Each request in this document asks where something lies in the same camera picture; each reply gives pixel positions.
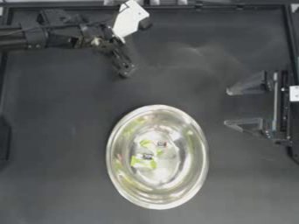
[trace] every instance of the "dark work surface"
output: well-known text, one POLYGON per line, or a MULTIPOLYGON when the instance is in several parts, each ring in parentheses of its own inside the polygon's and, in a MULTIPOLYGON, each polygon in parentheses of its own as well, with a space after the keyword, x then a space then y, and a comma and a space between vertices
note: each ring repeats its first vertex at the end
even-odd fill
MULTIPOLYGON (((13 21, 32 15, 17 12, 13 21)), ((13 139, 0 172, 1 224, 298 223, 299 167, 283 148, 223 125, 271 109, 267 95, 230 98, 226 87, 262 69, 286 68, 280 12, 152 12, 152 20, 152 30, 132 37, 140 70, 129 80, 91 50, 9 54, 4 114, 13 139), (132 205, 105 167, 113 125, 149 104, 185 111, 209 143, 205 184, 165 211, 132 205)))

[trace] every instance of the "stainless steel bowl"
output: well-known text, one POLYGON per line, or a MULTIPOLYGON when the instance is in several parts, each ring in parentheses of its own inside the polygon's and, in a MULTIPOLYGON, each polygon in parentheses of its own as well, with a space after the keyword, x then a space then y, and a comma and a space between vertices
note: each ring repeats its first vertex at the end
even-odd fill
POLYGON ((140 207, 177 207, 200 190, 208 145, 199 124, 177 108, 153 105, 119 121, 107 143, 107 171, 140 207))

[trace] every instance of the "black metal frame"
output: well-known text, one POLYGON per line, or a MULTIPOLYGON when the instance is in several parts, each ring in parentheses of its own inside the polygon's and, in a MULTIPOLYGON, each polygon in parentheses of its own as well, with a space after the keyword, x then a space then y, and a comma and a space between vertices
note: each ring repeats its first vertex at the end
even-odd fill
MULTIPOLYGON (((104 6, 103 2, 56 2, 56 3, 1 3, 0 7, 4 7, 4 14, 3 14, 3 24, 9 25, 11 18, 15 13, 15 10, 39 10, 41 8, 63 8, 65 10, 103 10, 103 11, 115 11, 117 6, 104 6)), ((290 3, 203 3, 189 2, 189 5, 159 5, 151 6, 149 0, 144 0, 144 8, 147 10, 153 11, 271 11, 271 10, 280 10, 283 13, 283 21, 284 21, 284 33, 286 33, 286 40, 288 45, 288 52, 290 52, 290 60, 291 60, 291 82, 292 85, 299 85, 299 71, 298 71, 298 43, 296 43, 296 33, 295 33, 295 24, 294 24, 294 13, 291 9, 290 3)), ((3 97, 4 97, 4 85, 5 85, 5 61, 7 61, 7 54, 3 53, 0 59, 0 94, 1 94, 1 101, 0 105, 3 106, 3 97)), ((295 111, 299 111, 298 108, 294 108, 291 113, 294 113, 294 117, 296 118, 295 111)), ((0 133, 1 131, 7 131, 7 128, 1 127, 0 125, 0 133)), ((7 139, 1 138, 0 135, 0 147, 3 145, 1 142, 9 141, 9 136, 4 135, 7 139)), ((296 153, 291 153, 291 156, 299 158, 299 150, 296 153)))

